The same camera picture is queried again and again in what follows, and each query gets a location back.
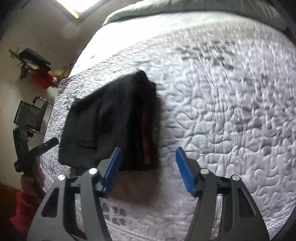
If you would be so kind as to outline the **left operator hand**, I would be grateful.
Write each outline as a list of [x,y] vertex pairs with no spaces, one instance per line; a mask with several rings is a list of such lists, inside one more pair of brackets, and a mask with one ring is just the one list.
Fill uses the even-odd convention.
[[38,168],[39,174],[36,178],[23,174],[21,176],[22,191],[30,196],[38,197],[38,192],[44,188],[44,174],[42,168]]

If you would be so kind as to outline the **red sleeve left forearm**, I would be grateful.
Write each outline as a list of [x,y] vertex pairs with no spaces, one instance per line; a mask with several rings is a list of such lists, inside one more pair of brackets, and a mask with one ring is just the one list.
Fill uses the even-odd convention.
[[16,213],[10,218],[10,222],[21,237],[26,239],[41,202],[23,189],[17,193],[16,201]]

